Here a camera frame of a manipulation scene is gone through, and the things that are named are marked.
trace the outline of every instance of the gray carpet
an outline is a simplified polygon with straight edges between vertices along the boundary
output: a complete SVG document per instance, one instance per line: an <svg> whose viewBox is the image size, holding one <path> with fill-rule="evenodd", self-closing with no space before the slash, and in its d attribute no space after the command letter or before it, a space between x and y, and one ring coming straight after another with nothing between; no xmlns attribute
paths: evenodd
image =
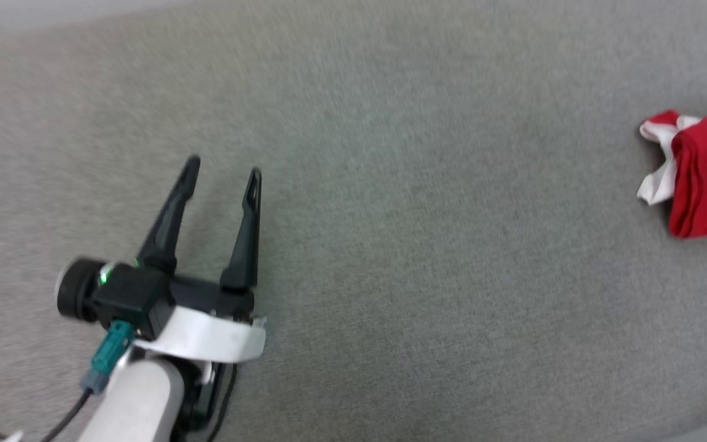
<svg viewBox="0 0 707 442"><path fill-rule="evenodd" d="M230 0L0 39L0 430L36 440L202 157L180 270L215 279L263 168L256 311L220 440L651 440L707 423L707 238L635 198L636 126L707 113L707 0ZM72 440L96 402L62 440Z"/></svg>

